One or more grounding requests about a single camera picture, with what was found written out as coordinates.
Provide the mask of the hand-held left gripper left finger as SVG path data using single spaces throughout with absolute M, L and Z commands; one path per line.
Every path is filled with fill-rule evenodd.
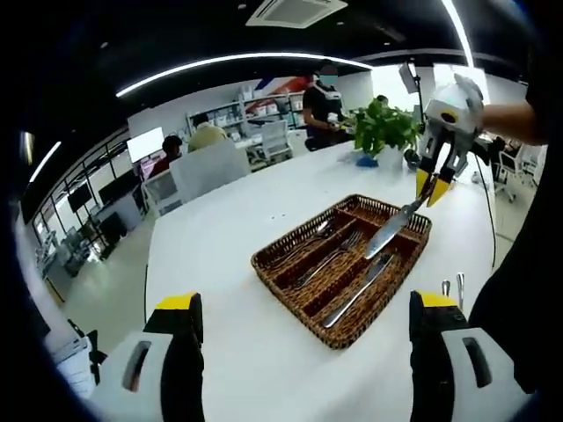
M 163 299 L 105 358 L 89 398 L 99 421 L 203 421 L 201 295 Z

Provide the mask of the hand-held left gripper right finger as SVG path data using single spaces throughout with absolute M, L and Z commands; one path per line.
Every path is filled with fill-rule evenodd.
M 409 301 L 412 421 L 517 421 L 533 403 L 512 359 L 447 295 Z

